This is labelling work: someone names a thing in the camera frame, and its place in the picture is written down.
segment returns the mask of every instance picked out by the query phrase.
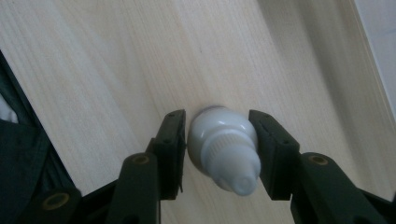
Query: metal screw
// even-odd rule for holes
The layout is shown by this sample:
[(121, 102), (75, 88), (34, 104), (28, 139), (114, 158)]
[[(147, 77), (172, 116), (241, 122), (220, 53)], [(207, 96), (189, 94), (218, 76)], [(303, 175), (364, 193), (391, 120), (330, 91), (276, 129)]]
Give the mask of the metal screw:
[(132, 160), (134, 163), (143, 165), (149, 162), (149, 157), (148, 156), (136, 156)]
[(50, 211), (64, 206), (70, 199), (70, 195), (67, 193), (55, 193), (49, 196), (42, 203), (44, 210)]
[(327, 165), (329, 163), (326, 159), (320, 156), (310, 156), (308, 159), (317, 165)]

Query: wood grain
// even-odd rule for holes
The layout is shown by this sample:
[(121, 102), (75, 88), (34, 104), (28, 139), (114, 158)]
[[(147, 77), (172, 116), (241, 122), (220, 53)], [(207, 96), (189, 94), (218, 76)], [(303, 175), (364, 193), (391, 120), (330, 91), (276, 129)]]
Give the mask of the wood grain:
[[(352, 0), (1, 1), (0, 48), (84, 194), (118, 177), (163, 116), (272, 114), (360, 188), (396, 189), (395, 123)], [(292, 223), (260, 184), (242, 198), (185, 159), (163, 223)]]

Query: white bottle cap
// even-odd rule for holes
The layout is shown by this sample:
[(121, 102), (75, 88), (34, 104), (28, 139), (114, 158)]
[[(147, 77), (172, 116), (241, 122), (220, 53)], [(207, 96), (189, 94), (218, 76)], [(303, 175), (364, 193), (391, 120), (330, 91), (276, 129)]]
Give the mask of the white bottle cap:
[(190, 126), (188, 151), (195, 166), (221, 188), (241, 196), (256, 188), (257, 135), (242, 115), (225, 107), (205, 110)]

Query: black plastic part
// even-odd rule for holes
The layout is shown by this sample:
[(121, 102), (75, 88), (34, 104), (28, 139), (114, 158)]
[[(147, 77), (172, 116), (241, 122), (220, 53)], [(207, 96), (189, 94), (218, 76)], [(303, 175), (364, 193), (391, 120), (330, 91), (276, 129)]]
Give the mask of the black plastic part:
[(33, 199), (16, 223), (82, 223), (78, 189), (53, 189)]
[(299, 181), (318, 223), (387, 223), (332, 159), (318, 153), (305, 153), (300, 158)]
[(182, 188), (186, 111), (177, 110), (163, 119), (163, 124), (148, 151), (157, 156), (161, 200), (174, 200)]
[(312, 203), (309, 202), (303, 188), (297, 188), (294, 190), (290, 210), (293, 215), (294, 223), (296, 224), (318, 223), (317, 214), (312, 207)]
[(105, 223), (116, 186), (117, 180), (82, 198), (82, 209), (86, 216), (86, 224)]
[(125, 159), (106, 223), (160, 223), (157, 158), (138, 153)]
[(249, 121), (259, 139), (262, 162), (260, 178), (272, 200), (289, 200), (294, 170), (299, 160), (299, 143), (272, 116), (250, 110)]
[(389, 202), (362, 189), (361, 192), (388, 223), (396, 223), (396, 195), (393, 197), (393, 202)]

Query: plastic cap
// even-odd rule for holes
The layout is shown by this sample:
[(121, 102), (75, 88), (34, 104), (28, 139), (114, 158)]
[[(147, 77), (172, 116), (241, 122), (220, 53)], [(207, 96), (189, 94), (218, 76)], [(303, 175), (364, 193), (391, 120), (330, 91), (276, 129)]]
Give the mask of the plastic cap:
[(206, 111), (191, 125), (191, 160), (218, 186), (238, 195), (249, 195), (256, 188), (261, 169), (256, 148), (251, 123), (227, 108)]

